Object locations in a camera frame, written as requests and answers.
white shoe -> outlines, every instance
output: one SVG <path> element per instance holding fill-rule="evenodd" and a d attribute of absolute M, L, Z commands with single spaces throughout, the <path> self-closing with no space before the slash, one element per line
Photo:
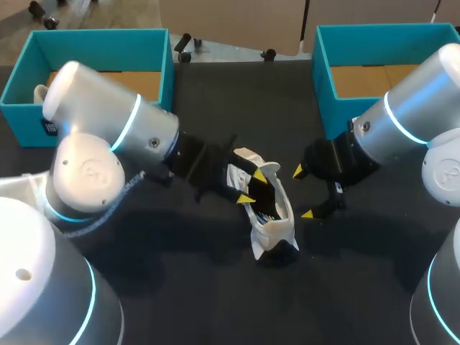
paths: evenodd
<path fill-rule="evenodd" d="M 251 175 L 247 172 L 234 165 L 229 165 L 227 169 L 227 185 L 244 191 L 256 199 L 254 203 L 244 204 L 252 225 L 251 243 L 256 260 L 265 251 L 273 249 L 281 240 L 285 240 L 299 250 L 294 237 L 293 209 L 281 181 L 276 176 L 280 165 L 276 162 L 265 162 L 258 154 L 247 148 L 236 149 L 234 152 L 257 165 L 272 186 L 261 190 L 257 187 L 261 182 L 252 185 Z"/>

floor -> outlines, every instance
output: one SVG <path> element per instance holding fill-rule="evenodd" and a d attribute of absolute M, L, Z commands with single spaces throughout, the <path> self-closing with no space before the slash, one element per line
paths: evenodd
<path fill-rule="evenodd" d="M 56 0 L 38 1 L 46 12 L 60 21 L 58 29 L 155 28 L 162 27 L 158 0 L 68 0 L 58 6 Z M 0 0 L 0 65 L 14 65 L 32 30 L 45 29 L 28 12 L 30 0 Z M 171 35 L 174 47 L 180 36 Z M 260 51 L 216 42 L 203 42 L 195 51 L 193 41 L 186 50 L 192 62 L 260 61 Z M 310 54 L 277 55 L 276 60 L 306 60 Z"/>

teal box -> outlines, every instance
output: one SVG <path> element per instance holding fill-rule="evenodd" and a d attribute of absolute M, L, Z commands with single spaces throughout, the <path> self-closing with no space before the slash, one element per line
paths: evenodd
<path fill-rule="evenodd" d="M 327 139 L 347 130 L 378 97 L 339 98 L 334 66 L 420 64 L 442 46 L 460 43 L 451 24 L 321 25 L 316 28 L 312 76 Z"/>
<path fill-rule="evenodd" d="M 56 146 L 57 137 L 43 128 L 42 106 L 33 104 L 33 91 L 70 60 L 106 72 L 161 71 L 158 102 L 152 103 L 171 110 L 174 63 L 167 29 L 34 31 L 0 98 L 1 110 L 21 146 Z"/>

robot logo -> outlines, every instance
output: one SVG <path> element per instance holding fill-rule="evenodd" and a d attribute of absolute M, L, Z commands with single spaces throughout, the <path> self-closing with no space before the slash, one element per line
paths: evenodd
<path fill-rule="evenodd" d="M 84 181 L 93 188 L 104 188 L 110 182 L 104 164 L 100 160 L 86 160 L 80 167 L 80 174 Z"/>
<path fill-rule="evenodd" d="M 435 179 L 444 190 L 460 189 L 460 162 L 442 160 L 435 169 Z"/>

cardboard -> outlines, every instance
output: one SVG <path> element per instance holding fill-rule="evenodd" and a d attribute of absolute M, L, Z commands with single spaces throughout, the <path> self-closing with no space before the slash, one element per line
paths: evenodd
<path fill-rule="evenodd" d="M 391 89 L 384 66 L 331 67 L 340 98 L 380 97 Z"/>
<path fill-rule="evenodd" d="M 442 2 L 445 1 L 460 4 L 459 0 Z M 429 23 L 437 3 L 438 0 L 309 0 L 303 52 L 313 51 L 318 25 Z"/>
<path fill-rule="evenodd" d="M 439 4 L 435 23 L 452 23 L 455 27 L 460 25 L 460 1 L 442 0 Z"/>
<path fill-rule="evenodd" d="M 391 87 L 394 88 L 418 66 L 419 65 L 386 65 L 385 72 L 387 73 Z"/>
<path fill-rule="evenodd" d="M 305 0 L 159 0 L 159 5 L 162 25 L 172 34 L 277 54 L 299 52 Z"/>
<path fill-rule="evenodd" d="M 52 71 L 47 81 L 50 86 L 57 71 Z M 161 72 L 99 72 L 106 78 L 110 78 L 126 88 L 140 93 L 148 101 L 158 101 L 160 92 Z"/>

